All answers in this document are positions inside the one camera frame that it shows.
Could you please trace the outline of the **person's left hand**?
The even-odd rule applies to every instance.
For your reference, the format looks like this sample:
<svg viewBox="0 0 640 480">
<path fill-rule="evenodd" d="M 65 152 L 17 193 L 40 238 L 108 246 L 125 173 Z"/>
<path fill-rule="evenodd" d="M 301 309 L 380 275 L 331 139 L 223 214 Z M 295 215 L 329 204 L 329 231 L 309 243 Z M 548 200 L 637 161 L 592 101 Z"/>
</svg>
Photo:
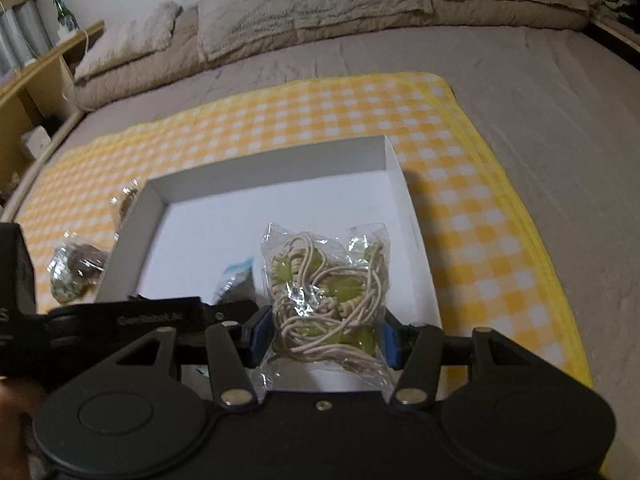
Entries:
<svg viewBox="0 0 640 480">
<path fill-rule="evenodd" d="M 42 389 L 31 382 L 2 379 L 0 391 L 1 478 L 29 479 L 25 424 L 44 398 Z"/>
</svg>

